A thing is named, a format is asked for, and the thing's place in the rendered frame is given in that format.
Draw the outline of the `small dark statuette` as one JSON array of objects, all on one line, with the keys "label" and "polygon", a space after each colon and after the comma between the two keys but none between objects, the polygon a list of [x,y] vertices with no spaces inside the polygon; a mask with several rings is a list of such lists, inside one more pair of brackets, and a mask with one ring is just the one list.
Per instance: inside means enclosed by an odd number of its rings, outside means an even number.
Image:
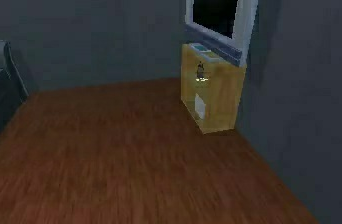
[{"label": "small dark statuette", "polygon": [[196,71],[196,76],[197,79],[204,79],[204,64],[202,62],[199,62],[199,64],[197,65],[197,71]]}]

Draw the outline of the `yellow wooden shelf cabinet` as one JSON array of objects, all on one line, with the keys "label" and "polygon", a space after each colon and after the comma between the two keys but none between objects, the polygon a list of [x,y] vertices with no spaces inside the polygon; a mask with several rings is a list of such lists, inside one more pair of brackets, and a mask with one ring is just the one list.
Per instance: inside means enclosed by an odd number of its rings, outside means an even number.
[{"label": "yellow wooden shelf cabinet", "polygon": [[[198,52],[182,45],[181,101],[202,133],[233,129],[240,103],[246,66],[239,67],[210,50]],[[204,79],[197,79],[199,62]]]}]

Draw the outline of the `teal book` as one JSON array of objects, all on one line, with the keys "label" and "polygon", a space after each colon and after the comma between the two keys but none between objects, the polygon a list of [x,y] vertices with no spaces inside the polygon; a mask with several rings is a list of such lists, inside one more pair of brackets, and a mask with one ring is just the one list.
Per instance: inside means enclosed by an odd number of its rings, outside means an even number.
[{"label": "teal book", "polygon": [[207,47],[201,44],[194,43],[194,44],[191,44],[191,47],[198,52],[210,52],[210,50]]}]

